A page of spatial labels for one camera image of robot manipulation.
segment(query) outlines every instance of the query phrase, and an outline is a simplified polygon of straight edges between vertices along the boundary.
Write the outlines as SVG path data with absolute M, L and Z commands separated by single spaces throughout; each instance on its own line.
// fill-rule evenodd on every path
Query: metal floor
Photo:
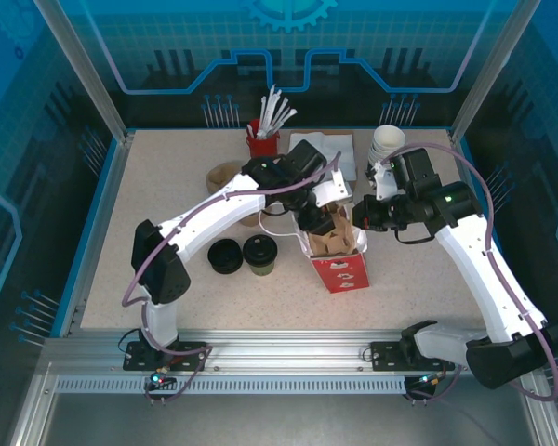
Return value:
M 533 444 L 519 394 L 461 378 L 446 400 L 505 446 Z M 467 417 L 439 402 L 402 396 L 187 396 L 151 407 L 132 395 L 58 395 L 43 446 L 464 445 L 493 443 Z

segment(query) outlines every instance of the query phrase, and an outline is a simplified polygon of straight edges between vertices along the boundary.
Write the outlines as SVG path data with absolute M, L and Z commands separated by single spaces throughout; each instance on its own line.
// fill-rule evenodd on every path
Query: red cup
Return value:
M 253 119 L 250 121 L 250 126 L 256 136 L 259 131 L 260 119 Z M 279 132 L 275 132 L 273 135 L 266 139 L 255 139 L 252 138 L 246 132 L 246 144 L 250 148 L 250 158 L 256 158 L 258 156 L 277 156 L 277 146 L 279 143 Z

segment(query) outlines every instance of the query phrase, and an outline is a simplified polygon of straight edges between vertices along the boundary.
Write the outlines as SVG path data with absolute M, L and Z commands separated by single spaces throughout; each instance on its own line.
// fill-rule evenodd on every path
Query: speckled table surface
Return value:
M 372 130 L 354 130 L 358 167 L 356 202 L 371 189 L 363 170 Z M 289 131 L 281 138 L 286 150 Z M 406 130 L 408 142 L 449 144 L 444 130 Z M 204 200 L 206 173 L 226 161 L 248 159 L 240 130 L 139 130 L 113 208 L 81 327 L 127 329 L 140 325 L 140 309 L 122 308 L 120 300 L 133 276 L 130 256 L 134 230 L 149 218 L 157 224 Z M 458 180 L 455 162 L 430 151 L 443 184 Z M 267 218 L 275 232 L 290 230 L 291 218 Z M 243 243 L 259 228 L 236 224 L 220 238 Z M 415 225 L 402 238 L 426 231 Z M 229 276 L 213 271 L 205 246 L 186 268 L 192 279 L 180 299 L 178 325 L 195 329 L 400 329 L 427 319 L 463 328 L 482 327 L 469 288 L 445 250 L 434 241 L 417 246 L 398 243 L 392 233 L 369 233 L 365 261 L 371 286 L 331 295 L 320 282 L 294 237 L 275 238 L 279 248 L 274 271 L 255 276 L 247 265 Z

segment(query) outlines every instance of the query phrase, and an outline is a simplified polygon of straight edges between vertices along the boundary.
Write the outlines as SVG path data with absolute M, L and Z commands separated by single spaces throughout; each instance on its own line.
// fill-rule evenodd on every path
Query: blue glass wall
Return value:
M 467 141 L 498 196 L 499 241 L 519 282 L 558 320 L 558 0 L 543 0 Z
M 21 293 L 60 300 L 110 140 L 33 2 L 0 2 L 0 444 L 53 313 Z
M 273 84 L 292 125 L 451 125 L 515 1 L 62 4 L 127 125 L 204 127 L 206 95 L 244 124 Z

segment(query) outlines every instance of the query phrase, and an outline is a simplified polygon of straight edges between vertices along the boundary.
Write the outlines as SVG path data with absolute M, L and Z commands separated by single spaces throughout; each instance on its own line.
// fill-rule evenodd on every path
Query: gear logo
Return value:
M 15 44 L 33 35 L 35 6 L 31 0 L 0 0 L 0 28 Z
M 245 0 L 243 6 L 260 26 L 271 25 L 273 31 L 291 33 L 294 28 L 304 31 L 307 25 L 316 26 L 319 18 L 328 17 L 330 7 L 337 6 L 337 0 Z

